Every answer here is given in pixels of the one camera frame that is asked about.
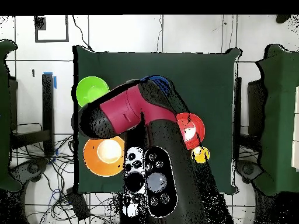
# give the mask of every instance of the green bowl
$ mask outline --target green bowl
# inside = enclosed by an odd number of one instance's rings
[[[76,97],[79,106],[83,107],[87,103],[93,102],[109,91],[109,87],[103,79],[96,76],[88,76],[78,83]]]

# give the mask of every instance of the green tabletop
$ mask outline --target green tabletop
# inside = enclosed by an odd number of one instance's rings
[[[231,185],[232,100],[234,62],[240,55],[239,49],[231,49],[227,54],[94,53],[77,46],[77,53],[79,81],[97,76],[110,90],[127,80],[147,75],[169,78],[190,112],[204,122],[206,135],[202,145],[211,153],[209,164],[218,190],[226,194],[236,192]],[[120,191],[123,186],[121,173],[103,178],[85,166],[82,158],[85,143],[86,139],[79,136],[79,191]]]
[[[9,151],[11,141],[11,98],[8,88],[8,69],[5,64],[6,56],[17,49],[14,42],[0,40],[0,188],[18,191],[22,188],[19,182],[8,174]]]
[[[299,53],[271,45],[258,65],[268,96],[260,159],[265,173],[257,177],[255,184],[269,196],[282,191],[299,193],[299,173],[291,166]]]

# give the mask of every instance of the floor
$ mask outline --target floor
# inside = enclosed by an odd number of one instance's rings
[[[240,48],[242,56],[238,63],[238,76],[242,77],[241,125],[244,126],[241,132],[246,133],[248,126],[246,86],[248,82],[260,79],[260,72],[255,62],[263,58],[268,44],[281,44],[290,51],[299,49],[298,17],[293,15],[283,24],[277,24],[275,17],[275,15],[133,15],[74,18],[76,25],[82,30],[83,39],[95,51],[225,53],[229,48]],[[39,31],[39,39],[65,39],[65,16],[46,16],[46,20],[47,30]],[[42,123],[41,74],[52,72],[57,77],[57,88],[54,89],[57,145],[60,144],[58,141],[72,134],[72,45],[85,46],[81,31],[76,25],[72,16],[68,16],[69,42],[35,43],[33,16],[0,16],[0,39],[10,39],[18,45],[18,49],[6,58],[6,64],[10,74],[16,76],[19,82],[19,124]],[[38,129],[38,125],[21,125],[18,132]],[[37,150],[34,146],[29,148],[31,151]],[[21,154],[26,153],[25,151],[15,150],[17,151],[18,158],[13,158],[12,166],[26,159],[26,155]],[[59,153],[72,154],[67,143],[59,148]],[[58,165],[64,161],[65,157],[56,160]],[[72,169],[72,164],[68,164],[66,171],[69,173],[63,173],[66,188],[71,187],[74,182]],[[45,175],[50,181],[51,188],[56,189],[57,183],[60,182],[51,165],[48,166]],[[53,198],[47,178],[43,176],[38,183],[30,183],[28,186],[25,203],[26,215],[29,216],[28,221],[31,224],[39,224],[44,212],[55,203],[55,195]],[[233,196],[225,196],[228,209],[235,224],[252,224],[255,213],[253,188],[249,184],[244,184],[237,174],[234,179],[239,192]],[[90,194],[86,197],[94,215],[106,215],[110,218],[111,194]],[[51,220],[50,216],[48,218],[42,224],[70,224],[68,220]],[[105,219],[91,217],[86,224],[101,224]],[[117,216],[113,217],[112,221],[117,222]],[[71,222],[85,224],[84,221],[78,222],[75,219],[71,219]]]

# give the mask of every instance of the cable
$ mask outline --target cable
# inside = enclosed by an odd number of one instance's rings
[[[79,27],[79,26],[77,26],[77,24],[76,24],[76,20],[75,20],[75,17],[72,15],[72,19],[74,20],[74,24],[75,24],[75,26],[80,30],[80,32],[81,32],[81,37],[82,37],[82,41],[87,45],[87,47],[88,47],[88,49],[90,49],[91,51],[93,51],[93,52],[95,52],[85,41],[84,41],[84,39],[83,39],[83,32],[82,32],[82,30],[81,30],[81,28]]]
[[[234,29],[234,15],[232,15],[232,27],[231,27],[231,37],[232,37],[232,31]]]
[[[44,177],[47,179],[47,181],[48,181],[48,186],[49,186],[49,188],[50,188],[50,190],[52,191],[52,193],[54,192],[54,190],[52,190],[52,188],[51,188],[51,186],[50,186],[50,180],[49,180],[49,178],[43,173],[43,175],[44,175]]]
[[[222,53],[222,48],[223,48],[223,31],[224,29],[224,15],[222,15],[222,41],[221,41],[221,53]]]
[[[160,15],[160,19],[159,19],[159,22],[160,22],[160,24],[161,24],[161,30],[160,30],[160,32],[159,32],[159,35],[158,35],[158,41],[157,41],[157,52],[158,52],[158,44],[159,44],[159,38],[160,38],[160,34],[161,34],[161,32],[162,32],[162,23],[161,23],[161,18],[162,18],[162,15]]]

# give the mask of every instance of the orange bowl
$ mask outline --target orange bowl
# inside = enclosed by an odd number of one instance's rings
[[[124,141],[119,136],[88,140],[84,146],[83,157],[92,173],[102,177],[117,175],[123,169]]]

